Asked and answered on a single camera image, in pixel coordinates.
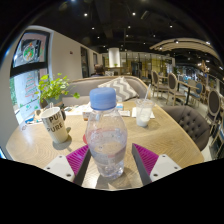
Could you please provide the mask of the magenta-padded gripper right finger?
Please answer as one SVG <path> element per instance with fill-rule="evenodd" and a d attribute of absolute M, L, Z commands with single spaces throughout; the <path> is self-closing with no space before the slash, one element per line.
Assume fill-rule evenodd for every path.
<path fill-rule="evenodd" d="M 150 184 L 151 182 L 181 170 L 181 167 L 168 155 L 157 155 L 135 143 L 132 144 L 132 155 L 143 185 Z"/>

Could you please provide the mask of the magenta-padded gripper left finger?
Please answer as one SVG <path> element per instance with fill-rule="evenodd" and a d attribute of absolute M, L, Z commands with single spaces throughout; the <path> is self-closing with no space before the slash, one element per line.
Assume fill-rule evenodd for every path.
<path fill-rule="evenodd" d="M 67 156 L 58 155 L 44 167 L 44 170 L 81 186 L 90 158 L 88 146 L 84 145 Z"/>

